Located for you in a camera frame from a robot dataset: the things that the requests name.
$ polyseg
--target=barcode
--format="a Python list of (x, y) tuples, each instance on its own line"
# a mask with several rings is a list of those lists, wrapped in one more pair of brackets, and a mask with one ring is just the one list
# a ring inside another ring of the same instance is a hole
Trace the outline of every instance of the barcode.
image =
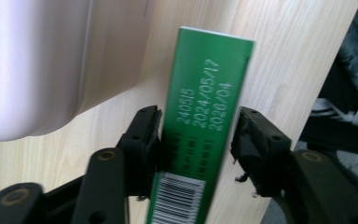
[(152, 223), (195, 223), (205, 181), (161, 172)]

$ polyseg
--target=green box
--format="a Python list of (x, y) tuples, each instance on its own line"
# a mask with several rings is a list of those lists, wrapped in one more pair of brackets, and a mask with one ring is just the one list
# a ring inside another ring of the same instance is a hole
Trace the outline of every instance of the green box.
[(147, 223), (204, 223), (254, 42), (179, 30)]

